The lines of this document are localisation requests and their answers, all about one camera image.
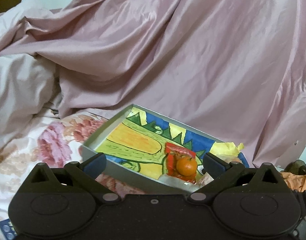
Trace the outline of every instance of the pink blanket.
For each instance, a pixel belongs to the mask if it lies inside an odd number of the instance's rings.
[[[63,66],[62,117],[136,103],[243,142],[255,165],[305,145],[306,0],[26,1],[0,15],[0,55],[16,53]]]

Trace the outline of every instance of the open box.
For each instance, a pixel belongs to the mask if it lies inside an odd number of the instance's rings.
[[[82,145],[83,161],[105,153],[104,173],[148,194],[189,194],[158,180],[167,173],[165,143],[196,152],[197,177],[214,142],[223,142],[193,127],[138,105],[130,105],[97,129]],[[248,166],[243,154],[239,158]]]

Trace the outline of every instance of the screw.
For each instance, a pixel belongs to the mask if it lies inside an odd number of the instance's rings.
[[[103,195],[105,201],[115,201],[118,199],[118,195],[115,193],[106,193]]]
[[[159,201],[157,199],[151,199],[152,204],[157,204]]]
[[[204,193],[199,193],[199,192],[191,194],[190,197],[192,200],[195,200],[195,201],[203,201],[206,199],[206,195]]]

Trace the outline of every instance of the floral bedsheet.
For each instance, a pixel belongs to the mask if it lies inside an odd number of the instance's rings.
[[[61,120],[36,116],[21,135],[0,151],[0,240],[14,237],[9,227],[1,221],[7,222],[8,205],[34,166],[45,162],[56,168],[70,161],[81,162],[80,146],[106,121],[84,110]],[[105,174],[96,180],[121,197],[144,193]]]

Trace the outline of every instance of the black plastic device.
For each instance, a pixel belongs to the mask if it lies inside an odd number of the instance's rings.
[[[17,240],[306,240],[306,192],[292,192],[271,163],[245,168],[208,153],[203,166],[216,179],[190,195],[122,200],[95,181],[103,153],[63,168],[38,163],[8,215]]]

